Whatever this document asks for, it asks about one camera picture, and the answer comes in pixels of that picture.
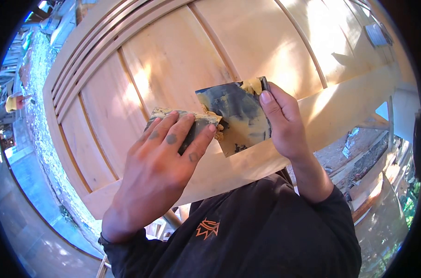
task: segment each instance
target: wooden post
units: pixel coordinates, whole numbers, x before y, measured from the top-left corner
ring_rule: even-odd
[[[388,149],[391,151],[394,144],[394,114],[393,114],[393,97],[390,96],[387,101],[388,122],[390,124],[390,131],[388,136]]]

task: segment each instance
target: wrist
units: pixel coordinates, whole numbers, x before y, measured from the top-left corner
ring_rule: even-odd
[[[124,242],[144,228],[138,228],[136,222],[130,220],[128,211],[112,204],[102,219],[102,236],[108,242]]]

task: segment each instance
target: wooden plank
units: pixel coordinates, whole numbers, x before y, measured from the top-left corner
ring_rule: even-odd
[[[331,181],[333,182],[333,184],[336,185],[341,180],[343,180],[343,178],[345,178],[354,169],[354,164],[356,164],[356,162],[358,162],[359,159],[361,159],[366,153],[368,153],[368,151],[371,148],[373,148],[373,146],[375,144],[379,143],[385,135],[387,135],[387,132],[383,132],[380,136],[378,136],[376,138],[376,140],[374,140],[374,142],[371,143],[371,145],[369,146],[369,148],[367,148],[365,151],[359,153],[357,156],[355,156],[353,159],[351,159],[350,161],[348,161],[342,167],[340,167],[336,171],[332,172],[329,175],[329,177],[330,177]]]
[[[357,3],[354,3],[350,0],[344,0],[348,8],[351,10],[351,12],[354,14],[355,18],[359,22],[361,26],[366,26],[375,23],[376,21],[371,16],[371,12],[369,9],[365,9],[358,5]],[[395,61],[394,54],[391,46],[380,46],[375,47],[375,50],[379,52],[379,55],[381,57],[385,58],[385,63],[390,64]]]
[[[354,65],[357,61],[348,46],[342,29],[330,15],[322,0],[277,0],[285,13],[292,17],[302,30],[314,52],[327,86],[335,85],[360,74]]]
[[[360,180],[358,186],[353,186],[349,190],[352,199],[352,207],[356,211],[371,195],[375,193],[376,187],[382,185],[383,174],[396,158],[395,149],[387,149],[374,166],[368,171],[367,174]]]
[[[88,196],[92,190],[87,185],[79,167],[74,160],[71,150],[66,144],[63,131],[57,123],[56,114],[54,113],[53,99],[50,93],[43,94],[45,117],[47,118],[48,129],[50,131],[51,139],[54,148],[56,149],[57,156],[61,161],[62,167],[67,174],[70,184],[73,186],[76,193],[80,198]]]
[[[105,156],[122,178],[127,151],[142,135],[147,122],[118,53],[107,59],[80,95]]]
[[[122,8],[126,7],[128,2],[127,0],[101,1],[95,9],[87,14],[87,20],[84,20],[84,23],[71,32],[64,47],[58,53],[45,81],[44,92],[49,92],[54,98],[57,92],[55,90],[57,82],[60,78],[65,78],[63,75],[68,70],[66,67],[72,65],[79,58],[77,53],[83,50],[83,42],[95,37],[104,26],[107,26],[108,20],[112,20],[122,12]]]
[[[110,30],[113,30],[116,25],[118,25],[122,17],[126,14],[130,14],[132,11],[137,9],[147,0],[128,0],[123,5],[115,6],[114,10],[106,18],[103,18],[103,22],[100,25],[97,25],[95,30],[93,30],[85,39],[78,45],[76,51],[72,54],[71,61],[63,67],[60,78],[57,80],[54,91],[52,92],[54,103],[59,104],[63,92],[66,89],[67,82],[70,80],[68,77],[73,76],[78,70],[79,66],[84,62],[84,59],[91,52],[92,48],[96,47],[96,44],[102,40],[102,37],[105,36]]]
[[[408,56],[402,46],[401,41],[398,38],[396,32],[392,29],[392,24],[390,24],[386,16],[380,11],[381,5],[376,0],[368,0],[368,3],[371,6],[371,10],[373,15],[385,25],[388,33],[390,34],[391,38],[393,39],[393,46],[392,50],[394,51],[397,63],[401,68],[401,77],[403,82],[410,83],[413,86],[417,86],[416,77],[414,76],[413,67],[411,66],[410,61],[408,60]]]
[[[116,181],[91,133],[79,97],[61,125],[73,157],[92,191]]]
[[[329,145],[366,119],[392,93],[397,81],[397,65],[389,65],[300,100],[299,107],[311,150]],[[238,188],[281,170],[287,164],[289,160],[275,150],[272,140],[263,141],[228,158],[225,158],[218,142],[213,140],[175,206]],[[114,182],[83,198],[97,219],[102,218],[119,186],[119,182]]]
[[[199,0],[194,4],[221,42],[240,80],[266,76],[297,99],[322,90],[302,38],[277,3]]]
[[[344,1],[324,0],[324,3],[347,38],[356,60],[352,65],[357,65],[358,72],[364,74],[387,64],[384,53],[371,45],[363,26]]]
[[[158,18],[189,2],[191,0],[153,0],[125,17],[119,26],[110,31],[107,36],[104,36],[101,42],[85,58],[80,69],[77,70],[64,91],[65,96],[63,98],[66,98],[66,101],[63,106],[56,108],[58,122],[63,120],[71,102],[76,98],[90,76],[125,41]]]
[[[122,46],[144,106],[201,111],[195,91],[231,82],[223,60],[187,6]]]

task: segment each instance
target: tattoo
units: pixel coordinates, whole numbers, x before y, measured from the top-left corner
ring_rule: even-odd
[[[169,145],[173,145],[173,144],[175,144],[175,143],[177,142],[177,135],[176,135],[176,134],[169,134],[169,135],[166,137],[166,142],[167,142]]]
[[[197,153],[196,153],[196,152],[193,152],[193,153],[189,154],[189,160],[190,160],[191,162],[196,162],[196,161],[198,160],[198,155],[197,155]]]
[[[152,132],[152,134],[149,136],[149,139],[150,139],[150,140],[152,140],[152,139],[157,138],[158,136],[159,136],[158,131],[157,131],[157,130],[154,130],[154,131]]]

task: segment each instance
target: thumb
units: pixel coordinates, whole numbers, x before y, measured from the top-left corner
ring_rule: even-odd
[[[263,111],[266,117],[271,122],[271,125],[278,127],[286,123],[285,116],[283,116],[282,109],[279,104],[268,91],[263,91],[260,95],[260,104],[262,105]]]

